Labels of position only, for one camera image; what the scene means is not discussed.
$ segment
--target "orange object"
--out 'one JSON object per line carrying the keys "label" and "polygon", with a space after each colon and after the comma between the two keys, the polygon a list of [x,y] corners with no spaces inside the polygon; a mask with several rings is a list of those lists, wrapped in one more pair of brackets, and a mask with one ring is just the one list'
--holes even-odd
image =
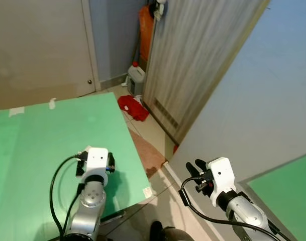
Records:
{"label": "orange object", "polygon": [[139,11],[139,25],[141,33],[141,44],[139,52],[141,57],[147,61],[154,25],[154,20],[149,14],[148,6],[142,7]]}

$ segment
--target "white wall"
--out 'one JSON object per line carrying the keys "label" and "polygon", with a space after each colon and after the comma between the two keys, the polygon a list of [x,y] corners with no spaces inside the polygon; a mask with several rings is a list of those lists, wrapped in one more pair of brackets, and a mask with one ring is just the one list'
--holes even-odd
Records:
{"label": "white wall", "polygon": [[145,0],[90,0],[99,80],[127,72],[139,29],[138,11]]}
{"label": "white wall", "polygon": [[[181,180],[197,158],[228,157],[241,182],[306,154],[306,0],[269,8],[171,160]],[[207,215],[225,218],[188,189]],[[238,240],[231,227],[214,225]]]}

